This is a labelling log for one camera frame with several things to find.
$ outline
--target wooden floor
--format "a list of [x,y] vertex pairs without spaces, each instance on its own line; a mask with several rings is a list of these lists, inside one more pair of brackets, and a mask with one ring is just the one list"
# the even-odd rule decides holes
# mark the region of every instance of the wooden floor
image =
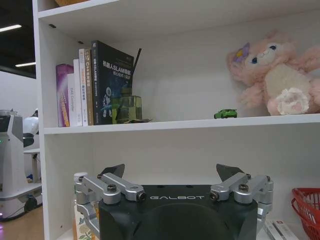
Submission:
[[8,222],[0,222],[0,240],[44,240],[43,209],[39,207]]

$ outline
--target robotic hand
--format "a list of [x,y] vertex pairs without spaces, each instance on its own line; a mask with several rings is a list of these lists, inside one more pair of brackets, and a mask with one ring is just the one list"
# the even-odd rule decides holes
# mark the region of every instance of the robotic hand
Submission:
[[[216,185],[138,185],[125,165],[75,174],[77,210],[100,240],[256,240],[272,209],[273,182],[217,164]],[[91,202],[99,202],[99,219]]]
[[35,135],[39,134],[38,108],[32,116],[23,120],[23,147],[28,147],[35,142]]

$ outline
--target white box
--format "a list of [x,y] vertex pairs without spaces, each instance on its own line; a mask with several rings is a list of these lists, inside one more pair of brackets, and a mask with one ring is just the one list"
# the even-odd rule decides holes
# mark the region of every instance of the white box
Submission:
[[266,220],[263,228],[271,240],[299,240],[282,220]]

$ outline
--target pink stuffed animal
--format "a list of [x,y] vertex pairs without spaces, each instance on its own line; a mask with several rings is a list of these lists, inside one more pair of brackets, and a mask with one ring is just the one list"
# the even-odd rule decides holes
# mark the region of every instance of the pink stuffed animal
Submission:
[[273,31],[265,39],[230,53],[227,65],[235,80],[249,86],[240,97],[247,107],[264,102],[271,115],[320,112],[320,78],[307,76],[320,68],[320,47],[297,58],[294,43]]

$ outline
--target green toy car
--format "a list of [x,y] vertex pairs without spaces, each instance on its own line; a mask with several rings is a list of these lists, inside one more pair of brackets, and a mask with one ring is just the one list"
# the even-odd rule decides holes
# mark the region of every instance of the green toy car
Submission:
[[213,115],[214,119],[227,119],[227,118],[236,118],[237,117],[236,109],[222,109]]

